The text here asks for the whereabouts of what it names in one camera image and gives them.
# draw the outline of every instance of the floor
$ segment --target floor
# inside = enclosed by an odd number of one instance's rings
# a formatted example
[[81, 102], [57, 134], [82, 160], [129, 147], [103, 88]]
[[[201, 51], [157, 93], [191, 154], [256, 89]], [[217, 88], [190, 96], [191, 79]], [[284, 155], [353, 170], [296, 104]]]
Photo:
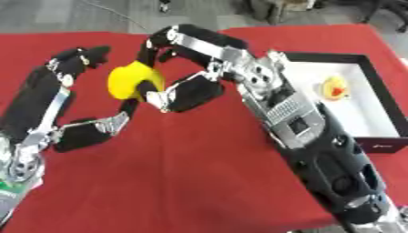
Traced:
[[[157, 0], [0, 0], [0, 33], [113, 31], [140, 34], [181, 23], [212, 30], [268, 25], [252, 19], [240, 1], [173, 0], [170, 12], [160, 14]], [[289, 13], [281, 24], [355, 23], [360, 16], [361, 9], [357, 7], [328, 5], [321, 10]], [[371, 21], [397, 55], [408, 58], [408, 33], [395, 32], [400, 23], [386, 11], [379, 12]], [[319, 232], [341, 231], [330, 228]]]

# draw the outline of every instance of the table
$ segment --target table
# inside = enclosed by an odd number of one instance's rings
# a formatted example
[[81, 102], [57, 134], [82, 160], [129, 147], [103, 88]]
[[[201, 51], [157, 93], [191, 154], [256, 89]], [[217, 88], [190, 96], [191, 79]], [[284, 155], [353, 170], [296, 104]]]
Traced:
[[[281, 51], [366, 54], [407, 113], [408, 69], [367, 25], [234, 28], [261, 56]], [[0, 111], [35, 66], [70, 46], [108, 44], [109, 63], [81, 76], [63, 123], [107, 117], [119, 102], [107, 75], [132, 61], [145, 35], [66, 33], [0, 35]], [[182, 59], [158, 69], [171, 82], [199, 68]], [[283, 232], [332, 223], [268, 143], [234, 86], [185, 114], [142, 105], [120, 136], [98, 147], [46, 153], [45, 184], [15, 212], [5, 233]], [[408, 203], [408, 149], [372, 155], [397, 204]]]

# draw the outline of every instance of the robotic hand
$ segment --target robotic hand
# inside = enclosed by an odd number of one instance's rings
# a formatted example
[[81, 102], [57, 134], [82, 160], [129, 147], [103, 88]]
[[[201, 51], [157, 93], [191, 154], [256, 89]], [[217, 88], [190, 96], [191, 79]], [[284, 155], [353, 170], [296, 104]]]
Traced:
[[[153, 84], [151, 74], [156, 72], [150, 68], [165, 47], [159, 61], [181, 56], [205, 70], [162, 90]], [[142, 45], [133, 65], [150, 70], [149, 75], [129, 81], [135, 77], [114, 70], [109, 91], [122, 99], [136, 95], [163, 112], [183, 112], [221, 95], [221, 80], [234, 82], [291, 170], [347, 232], [408, 232], [406, 215], [385, 194], [383, 180], [360, 146], [323, 103], [311, 101], [283, 75], [289, 62], [283, 53], [270, 51], [257, 58], [237, 38], [176, 25]]]
[[45, 163], [41, 152], [55, 145], [59, 152], [108, 140], [128, 122], [117, 116], [78, 120], [58, 127], [56, 121], [74, 97], [69, 89], [87, 68], [105, 63], [108, 46], [73, 48], [36, 68], [0, 120], [0, 226], [27, 193], [42, 184]]

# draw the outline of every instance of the cable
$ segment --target cable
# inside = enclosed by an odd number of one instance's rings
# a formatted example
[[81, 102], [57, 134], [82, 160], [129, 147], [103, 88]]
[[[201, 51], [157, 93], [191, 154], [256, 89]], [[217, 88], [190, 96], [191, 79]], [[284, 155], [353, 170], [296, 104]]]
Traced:
[[120, 14], [118, 11], [116, 11], [116, 10], [114, 10], [114, 9], [112, 9], [112, 8], [109, 8], [109, 7], [106, 7], [106, 6], [103, 6], [103, 5], [94, 4], [94, 3], [88, 2], [87, 0], [80, 0], [80, 1], [83, 2], [83, 3], [85, 3], [85, 4], [92, 5], [92, 6], [95, 6], [95, 7], [104, 9], [104, 10], [107, 10], [107, 11], [109, 11], [109, 12], [111, 12], [111, 13], [114, 13], [114, 14], [116, 14], [116, 15], [119, 15], [119, 16], [121, 16], [121, 17], [124, 17], [124, 18], [126, 18], [128, 21], [132, 22], [133, 24], [135, 24], [135, 25], [137, 25], [138, 27], [140, 27], [141, 29], [143, 29], [143, 31], [145, 31], [146, 33], [149, 33], [149, 31], [148, 31], [143, 25], [141, 25], [140, 23], [136, 22], [135, 20], [133, 20], [133, 19], [130, 18], [129, 16]]

